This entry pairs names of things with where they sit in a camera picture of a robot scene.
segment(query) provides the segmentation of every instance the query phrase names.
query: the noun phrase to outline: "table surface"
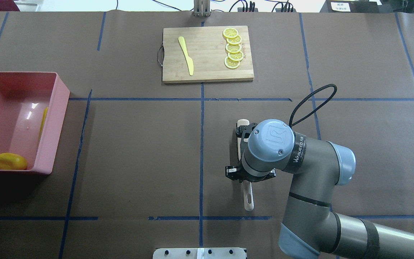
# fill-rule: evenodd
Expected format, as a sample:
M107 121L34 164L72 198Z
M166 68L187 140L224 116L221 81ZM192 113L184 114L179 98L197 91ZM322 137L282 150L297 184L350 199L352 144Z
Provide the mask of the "table surface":
M161 83L163 28L227 25L249 27L253 82ZM57 72L71 90L52 174L0 176L0 258L289 258L277 240L292 176L254 183L247 212L224 167L238 119L288 121L329 83L335 99L294 130L356 155L333 210L414 233L414 15L0 13L0 71Z

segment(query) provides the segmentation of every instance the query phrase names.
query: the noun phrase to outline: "yellow mango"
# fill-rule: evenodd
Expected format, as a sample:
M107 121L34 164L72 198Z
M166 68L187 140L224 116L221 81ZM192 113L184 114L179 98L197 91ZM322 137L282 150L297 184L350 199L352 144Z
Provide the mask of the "yellow mango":
M28 166L27 160L18 154L1 153L0 169L3 170L25 170Z

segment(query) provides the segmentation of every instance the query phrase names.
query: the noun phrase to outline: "lemon slice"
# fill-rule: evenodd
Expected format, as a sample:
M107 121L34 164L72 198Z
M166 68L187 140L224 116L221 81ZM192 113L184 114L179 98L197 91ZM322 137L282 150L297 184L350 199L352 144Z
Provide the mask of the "lemon slice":
M225 66L230 69L235 69L240 65L240 61L231 60L228 57L225 57Z
M231 45L229 43L226 44L226 51L229 53L238 53L242 50L242 46L240 45Z
M238 45L242 42L242 37L238 34L237 36L235 36L232 39L226 38L226 42L228 42L231 45Z
M241 61L244 59L244 54L242 51L239 51L238 53L228 53L228 58L232 61Z
M235 38L238 34L239 32L235 28L226 28L223 31L223 36L227 39Z

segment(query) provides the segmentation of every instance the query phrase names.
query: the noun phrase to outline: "yellow fruit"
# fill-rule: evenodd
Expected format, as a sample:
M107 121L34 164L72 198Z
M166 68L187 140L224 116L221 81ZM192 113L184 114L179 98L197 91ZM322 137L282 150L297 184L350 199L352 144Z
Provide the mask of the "yellow fruit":
M238 31L235 29L235 28L226 28L224 31L223 31L223 36L225 36L225 38L230 38L230 39L232 39L232 38L235 38L235 36L237 36L239 33L238 33Z
M240 45L231 45L229 43L226 44L226 51L229 53L238 53L242 50L242 46Z
M242 51L239 51L238 53L228 53L228 58L232 61L241 61L244 59L244 54Z
M25 170L27 168L27 160L18 154L1 153L0 169L3 170Z
M240 65L240 61L231 60L228 57L225 57L225 66L230 69L235 69Z
M226 42L228 42L231 45L238 45L242 42L242 37L238 34L237 36L235 36L235 38L226 38Z

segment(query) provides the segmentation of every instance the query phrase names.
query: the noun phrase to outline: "yellow knife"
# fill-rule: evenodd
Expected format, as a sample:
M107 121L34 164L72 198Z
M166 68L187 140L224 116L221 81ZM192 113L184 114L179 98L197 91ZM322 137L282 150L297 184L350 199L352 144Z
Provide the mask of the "yellow knife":
M186 59L186 64L188 65L189 75L192 76L194 74L194 62L193 59L191 59L188 56L188 50L186 49L186 42L184 41L183 36L179 36L179 43L181 49L183 50L184 58Z

